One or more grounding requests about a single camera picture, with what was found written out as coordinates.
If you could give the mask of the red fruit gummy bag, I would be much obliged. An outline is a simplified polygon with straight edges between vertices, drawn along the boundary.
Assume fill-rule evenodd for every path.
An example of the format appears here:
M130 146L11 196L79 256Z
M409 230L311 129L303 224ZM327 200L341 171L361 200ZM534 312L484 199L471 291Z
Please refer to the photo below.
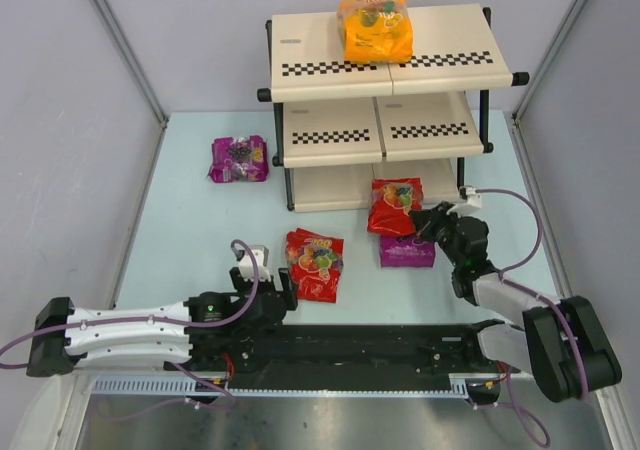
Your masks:
M367 231L387 237L405 237L415 232L409 213L423 202L420 178L374 179Z
M285 257L297 297L335 304L343 272L344 240L298 228L288 232Z

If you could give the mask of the purple grape gummy bag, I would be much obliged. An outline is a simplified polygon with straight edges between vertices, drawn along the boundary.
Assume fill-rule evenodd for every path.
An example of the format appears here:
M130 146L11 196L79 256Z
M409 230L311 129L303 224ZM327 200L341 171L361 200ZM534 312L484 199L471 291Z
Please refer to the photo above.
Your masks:
M436 249L430 242L414 236L379 238L379 259L383 268L432 268Z
M211 153L208 177L214 183L264 182L269 175L267 144L261 136L217 138Z

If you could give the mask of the orange mango gummy bag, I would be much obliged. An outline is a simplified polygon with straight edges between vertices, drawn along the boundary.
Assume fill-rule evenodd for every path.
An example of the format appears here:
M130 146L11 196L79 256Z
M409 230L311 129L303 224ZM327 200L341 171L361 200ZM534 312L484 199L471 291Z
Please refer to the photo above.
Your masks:
M411 59L414 34L406 0L343 0L336 17L347 61L400 64Z

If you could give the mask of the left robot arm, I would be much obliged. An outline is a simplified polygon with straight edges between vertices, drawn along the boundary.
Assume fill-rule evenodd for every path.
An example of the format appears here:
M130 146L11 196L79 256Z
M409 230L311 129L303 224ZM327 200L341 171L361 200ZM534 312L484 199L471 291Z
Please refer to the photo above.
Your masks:
M287 269L253 283L230 271L233 292L203 292L143 310L91 310L56 297L35 319L26 374L45 378L75 370L190 364L199 370L245 342L281 325L298 306L298 285Z

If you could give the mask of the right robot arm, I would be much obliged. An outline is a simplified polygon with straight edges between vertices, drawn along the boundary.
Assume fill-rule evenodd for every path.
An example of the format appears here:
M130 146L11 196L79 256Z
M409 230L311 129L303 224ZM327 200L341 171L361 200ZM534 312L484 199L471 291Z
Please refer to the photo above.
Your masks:
M553 299L507 278L488 257L488 225L458 215L453 204L409 216L417 237L437 244L452 264L455 295L506 318L478 334L487 359L532 375L552 402L621 382L621 365L588 299Z

